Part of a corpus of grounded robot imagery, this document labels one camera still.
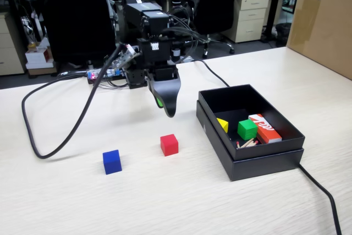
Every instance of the black office chair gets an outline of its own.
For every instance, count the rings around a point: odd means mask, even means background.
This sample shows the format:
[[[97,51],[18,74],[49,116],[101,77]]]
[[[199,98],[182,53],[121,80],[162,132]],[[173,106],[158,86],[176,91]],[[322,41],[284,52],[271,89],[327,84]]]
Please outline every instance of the black office chair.
[[[116,48],[107,0],[37,0],[37,12],[57,62],[100,65]]]
[[[188,1],[188,5],[194,12],[194,25],[198,33],[207,35],[219,33],[232,27],[234,19],[234,0],[199,0]],[[235,50],[231,44],[225,41],[222,43],[230,47],[230,53]],[[203,58],[207,58],[208,43],[205,44]]]

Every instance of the blue cube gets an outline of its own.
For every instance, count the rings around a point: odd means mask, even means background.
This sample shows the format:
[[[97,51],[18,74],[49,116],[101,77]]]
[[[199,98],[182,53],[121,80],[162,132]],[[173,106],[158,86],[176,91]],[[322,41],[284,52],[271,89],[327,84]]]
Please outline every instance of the blue cube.
[[[122,171],[119,150],[104,152],[103,163],[106,174]]]

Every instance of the yellow block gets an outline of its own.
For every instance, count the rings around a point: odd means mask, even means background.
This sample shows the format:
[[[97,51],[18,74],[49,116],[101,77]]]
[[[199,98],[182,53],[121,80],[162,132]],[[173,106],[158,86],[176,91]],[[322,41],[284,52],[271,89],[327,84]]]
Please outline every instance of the yellow block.
[[[224,121],[220,118],[217,119],[221,125],[221,127],[225,130],[225,132],[227,133],[228,129],[229,129],[229,123],[227,121]]]

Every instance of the open box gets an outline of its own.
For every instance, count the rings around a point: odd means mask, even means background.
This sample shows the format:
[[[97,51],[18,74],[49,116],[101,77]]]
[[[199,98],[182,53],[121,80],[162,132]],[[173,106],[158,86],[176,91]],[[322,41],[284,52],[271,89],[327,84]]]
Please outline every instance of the open box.
[[[282,141],[238,149],[238,122],[262,114]],[[298,167],[305,137],[251,85],[199,92],[197,118],[232,181]],[[217,118],[229,123],[226,133]]]

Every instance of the table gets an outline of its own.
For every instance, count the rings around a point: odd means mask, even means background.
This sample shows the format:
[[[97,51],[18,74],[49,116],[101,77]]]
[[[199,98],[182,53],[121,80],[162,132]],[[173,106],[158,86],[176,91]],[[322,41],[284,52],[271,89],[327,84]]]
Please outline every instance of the table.
[[[284,47],[207,60],[230,85],[251,84],[305,136],[302,165],[334,196],[352,234],[352,81]],[[335,234],[330,203],[299,170],[230,182],[196,118],[199,90],[224,85],[200,63],[178,66],[177,112],[148,88],[98,89],[80,128],[49,160],[30,146],[22,98],[0,90],[3,234]],[[27,115],[46,154],[76,122],[91,91],[82,79],[32,95]],[[164,157],[160,136],[179,154]],[[104,173],[118,149],[122,172]]]

